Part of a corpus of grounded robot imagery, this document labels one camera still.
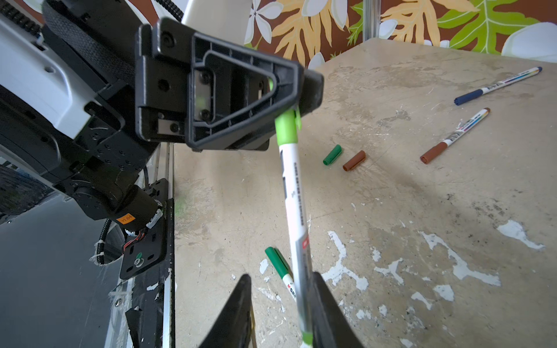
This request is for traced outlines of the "dark green pen cap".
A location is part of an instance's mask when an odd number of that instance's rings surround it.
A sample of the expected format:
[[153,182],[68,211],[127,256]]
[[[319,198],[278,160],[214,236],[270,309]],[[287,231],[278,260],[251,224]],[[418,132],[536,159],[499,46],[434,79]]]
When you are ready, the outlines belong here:
[[326,166],[331,165],[334,163],[338,157],[342,154],[342,147],[340,145],[336,145],[331,152],[323,159],[323,164]]

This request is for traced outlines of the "blue capped marker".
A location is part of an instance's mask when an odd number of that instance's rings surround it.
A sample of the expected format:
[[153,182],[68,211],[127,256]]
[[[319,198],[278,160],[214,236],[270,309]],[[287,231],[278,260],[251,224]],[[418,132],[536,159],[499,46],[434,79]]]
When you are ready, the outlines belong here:
[[527,78],[531,78],[532,76],[536,76],[541,71],[542,71],[542,67],[536,67],[536,68],[526,70],[526,71],[521,72],[517,75],[514,75],[510,78],[506,78],[505,80],[496,82],[494,84],[491,84],[491,85],[488,85],[488,86],[485,86],[485,87],[481,87],[477,90],[469,92],[468,94],[464,94],[462,96],[459,96],[459,97],[455,98],[453,102],[454,102],[455,105],[460,106],[460,105],[465,104],[469,101],[480,98],[481,96],[483,96],[485,94],[489,94],[489,93],[491,93],[493,91],[496,91],[498,89],[510,86],[511,84],[515,84],[519,81],[523,81]]

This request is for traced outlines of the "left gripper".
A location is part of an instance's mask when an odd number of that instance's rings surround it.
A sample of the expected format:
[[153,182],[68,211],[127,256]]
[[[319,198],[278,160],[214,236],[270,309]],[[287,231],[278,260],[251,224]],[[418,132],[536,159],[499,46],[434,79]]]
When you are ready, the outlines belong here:
[[[163,18],[79,17],[73,21],[74,70],[96,92],[75,145],[83,172],[137,174],[161,142],[195,151],[264,152],[274,120],[300,100],[304,67]],[[209,73],[208,116],[190,108],[193,73]]]

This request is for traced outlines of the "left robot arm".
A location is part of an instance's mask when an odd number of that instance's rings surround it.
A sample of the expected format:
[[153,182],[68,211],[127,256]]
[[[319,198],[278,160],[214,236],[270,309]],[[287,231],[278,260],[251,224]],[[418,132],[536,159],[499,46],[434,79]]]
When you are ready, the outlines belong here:
[[322,74],[240,44],[253,1],[1,3],[1,150],[88,217],[152,229],[137,185],[159,143],[264,151],[280,114],[322,103]]

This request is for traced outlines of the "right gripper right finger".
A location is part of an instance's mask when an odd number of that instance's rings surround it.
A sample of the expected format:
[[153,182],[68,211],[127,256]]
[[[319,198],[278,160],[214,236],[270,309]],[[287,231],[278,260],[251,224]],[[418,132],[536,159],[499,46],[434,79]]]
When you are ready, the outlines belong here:
[[322,275],[313,272],[310,285],[313,347],[362,348]]

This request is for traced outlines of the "brown pen cap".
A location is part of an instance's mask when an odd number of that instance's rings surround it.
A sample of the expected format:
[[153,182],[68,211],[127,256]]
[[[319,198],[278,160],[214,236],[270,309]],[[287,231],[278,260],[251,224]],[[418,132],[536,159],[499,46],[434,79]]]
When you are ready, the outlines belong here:
[[360,152],[358,152],[354,157],[352,157],[350,160],[348,160],[343,166],[343,170],[348,172],[348,171],[352,171],[355,168],[358,167],[358,165],[360,165],[363,161],[366,160],[366,153],[361,150]]

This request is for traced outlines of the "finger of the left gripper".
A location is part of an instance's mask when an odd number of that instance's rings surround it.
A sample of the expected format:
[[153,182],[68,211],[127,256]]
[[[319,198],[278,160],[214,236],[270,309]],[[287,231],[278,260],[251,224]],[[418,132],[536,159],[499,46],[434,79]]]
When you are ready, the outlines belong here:
[[[301,116],[320,107],[323,101],[323,90],[324,76],[314,70],[305,70],[302,94],[298,104]],[[232,144],[227,150],[266,151],[269,148],[270,138],[275,133],[275,123],[271,121]]]

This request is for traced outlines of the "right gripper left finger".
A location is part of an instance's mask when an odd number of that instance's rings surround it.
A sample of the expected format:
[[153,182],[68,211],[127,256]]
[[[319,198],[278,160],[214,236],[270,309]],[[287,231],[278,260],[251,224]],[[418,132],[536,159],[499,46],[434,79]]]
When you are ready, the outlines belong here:
[[200,345],[206,347],[254,347],[252,280],[242,275],[213,327]]

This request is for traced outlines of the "light green capped marker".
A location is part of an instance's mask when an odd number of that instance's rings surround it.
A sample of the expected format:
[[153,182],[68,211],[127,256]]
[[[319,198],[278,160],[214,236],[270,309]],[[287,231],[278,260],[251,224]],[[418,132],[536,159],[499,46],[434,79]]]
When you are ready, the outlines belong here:
[[277,144],[284,184],[284,204],[291,250],[291,270],[297,301],[302,346],[313,346],[313,324],[310,311],[310,239],[302,189],[298,134],[301,128],[299,109],[293,108],[275,119]]

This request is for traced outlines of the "brown capped thin marker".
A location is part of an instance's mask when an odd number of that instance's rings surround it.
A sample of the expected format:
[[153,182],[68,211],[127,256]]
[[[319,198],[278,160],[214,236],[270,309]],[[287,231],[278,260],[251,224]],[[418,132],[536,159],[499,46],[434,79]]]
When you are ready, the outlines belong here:
[[491,109],[486,107],[481,109],[477,114],[475,114],[471,119],[469,119],[464,124],[457,127],[449,136],[443,139],[439,144],[432,147],[430,150],[425,152],[420,156],[420,160],[423,164],[429,164],[439,155],[441,155],[449,146],[454,144],[458,139],[460,139],[464,134],[468,133],[473,127],[484,120],[491,112]]

